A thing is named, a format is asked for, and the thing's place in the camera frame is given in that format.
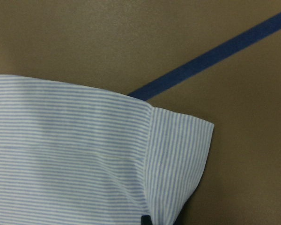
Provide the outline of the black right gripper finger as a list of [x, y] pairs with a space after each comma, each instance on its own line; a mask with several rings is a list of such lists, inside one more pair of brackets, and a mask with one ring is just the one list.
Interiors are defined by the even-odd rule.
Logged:
[[152, 225], [152, 220], [150, 215], [143, 215], [140, 218], [141, 225]]

